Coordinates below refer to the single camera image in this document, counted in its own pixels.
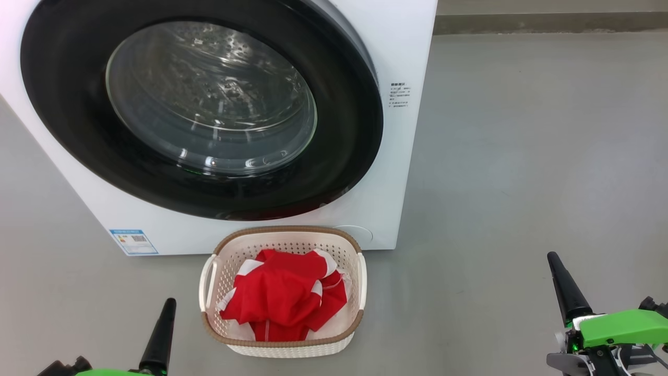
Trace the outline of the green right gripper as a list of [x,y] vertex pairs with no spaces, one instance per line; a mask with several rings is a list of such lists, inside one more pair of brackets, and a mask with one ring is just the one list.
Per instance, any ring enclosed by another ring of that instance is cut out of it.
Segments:
[[632,309],[593,315],[593,310],[556,252],[547,254],[565,329],[556,333],[559,352],[546,364],[563,376],[653,376],[641,368],[668,361],[668,318],[655,310]]

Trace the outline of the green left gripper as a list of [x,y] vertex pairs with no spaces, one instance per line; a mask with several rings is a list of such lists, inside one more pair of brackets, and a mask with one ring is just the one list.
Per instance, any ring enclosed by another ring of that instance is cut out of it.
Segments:
[[96,368],[76,373],[75,376],[168,376],[176,307],[174,298],[165,300],[138,369]]

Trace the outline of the red and white garment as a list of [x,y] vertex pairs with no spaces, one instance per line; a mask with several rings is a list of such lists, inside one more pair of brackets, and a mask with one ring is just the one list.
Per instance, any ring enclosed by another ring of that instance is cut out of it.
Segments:
[[343,330],[351,293],[349,273],[325,251],[263,249],[243,262],[217,310],[241,340],[320,339]]

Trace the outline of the dark round glass machine door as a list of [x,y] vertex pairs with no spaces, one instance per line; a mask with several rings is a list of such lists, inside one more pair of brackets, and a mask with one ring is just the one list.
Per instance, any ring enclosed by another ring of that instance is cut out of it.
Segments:
[[[244,32],[298,69],[318,112],[299,156],[262,174],[206,173],[126,128],[107,93],[108,60],[134,33],[174,21]],[[369,57],[310,0],[40,0],[26,17],[20,67],[36,114],[72,157],[120,191],[191,216],[261,221],[313,211],[353,188],[381,144],[383,105]]]

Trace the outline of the cream perforated laundry basket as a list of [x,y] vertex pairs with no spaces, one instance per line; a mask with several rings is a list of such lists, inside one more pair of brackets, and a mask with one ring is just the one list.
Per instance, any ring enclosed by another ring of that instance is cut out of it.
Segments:
[[[336,321],[314,339],[263,343],[241,337],[242,327],[220,317],[217,305],[232,289],[243,262],[262,249],[305,254],[314,248],[332,255],[349,275],[349,302]],[[236,231],[224,238],[205,262],[199,280],[198,302],[207,333],[236,353],[251,357],[297,359],[334,355],[352,341],[363,318],[367,297],[367,267],[358,242],[336,228],[273,226]]]

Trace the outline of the white washing machine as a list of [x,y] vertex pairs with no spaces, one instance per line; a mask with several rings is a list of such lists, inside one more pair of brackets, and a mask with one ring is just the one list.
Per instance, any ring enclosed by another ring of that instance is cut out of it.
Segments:
[[[141,229],[159,255],[208,254],[224,236],[269,226],[323,226],[345,231],[365,250],[396,247],[437,0],[310,0],[331,13],[364,52],[383,105],[381,144],[371,167],[334,202],[298,216],[232,221],[162,208],[120,191],[72,157],[45,128],[27,96],[20,67],[26,17],[40,0],[0,0],[0,96],[45,154],[110,229]],[[389,109],[391,83],[411,86],[411,103]]]

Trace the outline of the blue energy label sticker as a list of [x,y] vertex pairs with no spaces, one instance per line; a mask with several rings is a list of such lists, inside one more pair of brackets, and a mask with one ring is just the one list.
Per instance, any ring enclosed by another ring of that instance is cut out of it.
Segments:
[[126,255],[159,255],[141,229],[110,229],[109,233]]

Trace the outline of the printed warning text sticker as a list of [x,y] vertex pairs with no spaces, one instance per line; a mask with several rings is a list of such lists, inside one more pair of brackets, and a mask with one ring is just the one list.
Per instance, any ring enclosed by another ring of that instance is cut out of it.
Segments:
[[407,83],[391,83],[387,95],[389,109],[403,109],[411,103],[411,86]]

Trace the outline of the grey skirting board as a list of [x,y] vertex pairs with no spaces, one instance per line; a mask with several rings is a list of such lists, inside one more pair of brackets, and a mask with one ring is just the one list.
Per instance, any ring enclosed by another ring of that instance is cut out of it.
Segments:
[[668,31],[668,11],[436,15],[433,35],[581,34]]

